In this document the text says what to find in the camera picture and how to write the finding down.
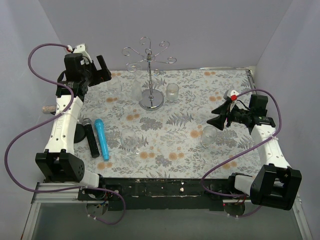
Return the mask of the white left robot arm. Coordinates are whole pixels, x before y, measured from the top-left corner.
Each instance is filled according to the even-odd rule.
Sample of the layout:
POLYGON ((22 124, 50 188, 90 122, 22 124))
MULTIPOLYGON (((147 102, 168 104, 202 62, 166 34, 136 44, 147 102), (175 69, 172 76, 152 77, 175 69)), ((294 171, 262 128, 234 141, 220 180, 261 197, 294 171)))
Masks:
POLYGON ((106 187, 99 175, 85 169, 83 160, 75 156, 74 140, 78 117, 88 88, 111 80, 112 74, 102 55, 97 57, 97 69, 89 56, 70 53, 64 57, 65 71, 57 79, 56 119, 44 151, 37 153, 35 162, 48 182, 72 182, 89 188, 95 200, 106 196, 106 187))

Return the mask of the ribbed stemmed wine glass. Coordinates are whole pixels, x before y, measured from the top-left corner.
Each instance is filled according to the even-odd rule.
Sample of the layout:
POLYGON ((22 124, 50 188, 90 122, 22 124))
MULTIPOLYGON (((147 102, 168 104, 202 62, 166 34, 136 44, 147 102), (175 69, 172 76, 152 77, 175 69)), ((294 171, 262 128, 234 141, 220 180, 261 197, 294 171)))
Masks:
POLYGON ((140 102, 143 98, 142 87, 139 78, 142 75, 142 67, 138 63, 128 63, 126 69, 133 74, 133 83, 131 85, 131 97, 134 102, 140 102))

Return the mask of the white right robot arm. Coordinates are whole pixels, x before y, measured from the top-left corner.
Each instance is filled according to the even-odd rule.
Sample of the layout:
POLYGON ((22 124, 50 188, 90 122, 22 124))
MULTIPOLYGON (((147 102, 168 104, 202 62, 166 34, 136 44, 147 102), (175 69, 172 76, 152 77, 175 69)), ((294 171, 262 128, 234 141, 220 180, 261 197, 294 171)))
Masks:
POLYGON ((267 116, 268 97, 252 94, 248 108, 241 109, 236 105, 239 96, 235 90, 228 90, 223 97, 225 102, 212 110, 216 117, 207 123, 221 131, 231 123, 245 125, 262 167, 255 177, 243 173, 229 176, 227 195, 232 199, 246 195, 255 205, 288 211, 294 204, 302 174, 290 166, 282 153, 277 138, 281 128, 267 116))

